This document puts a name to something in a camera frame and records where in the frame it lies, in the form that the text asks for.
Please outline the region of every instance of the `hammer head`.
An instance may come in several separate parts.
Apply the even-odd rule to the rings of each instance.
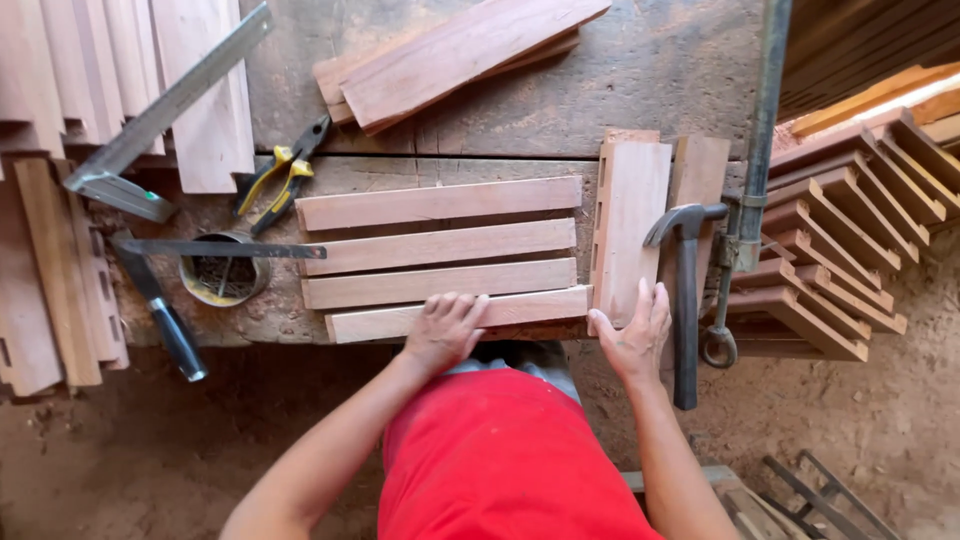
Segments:
[[[679,240],[690,240],[700,235],[700,226],[704,221],[716,221],[727,217],[727,205],[716,203],[703,206],[700,204],[680,205],[667,211],[650,229],[643,240],[644,246],[659,246],[663,238],[673,230],[677,231]]]

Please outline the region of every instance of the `hammer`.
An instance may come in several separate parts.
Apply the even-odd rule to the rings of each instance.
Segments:
[[[644,246],[659,246],[671,231],[677,235],[677,302],[673,314],[676,351],[673,405],[680,410],[697,406],[697,237],[704,221],[727,217],[727,205],[680,205],[657,220],[643,240]]]

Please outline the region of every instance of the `person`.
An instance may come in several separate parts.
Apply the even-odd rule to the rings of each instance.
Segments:
[[[622,331],[597,309],[588,321],[633,407],[649,523],[575,388],[550,382],[565,370],[475,369],[489,299],[449,293],[427,300],[402,352],[267,471],[221,538],[308,538],[384,432],[381,539],[738,540],[660,383],[666,290],[638,287]]]

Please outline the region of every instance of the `dirt floor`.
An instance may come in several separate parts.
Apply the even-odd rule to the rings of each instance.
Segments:
[[[757,491],[760,463],[809,448],[910,540],[960,530],[960,231],[893,284],[905,337],[878,335],[870,361],[747,359],[703,368],[699,408],[680,415],[698,455]],[[634,470],[623,390],[593,342],[566,344],[590,424]],[[185,383],[161,350],[73,401],[0,405],[0,538],[212,539],[288,445],[379,370],[382,346],[204,351],[212,375]],[[371,455],[316,538],[374,538],[383,481]]]

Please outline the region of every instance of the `red shirt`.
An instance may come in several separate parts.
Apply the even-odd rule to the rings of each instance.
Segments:
[[[587,424],[513,369],[438,377],[384,433],[378,536],[661,538]]]

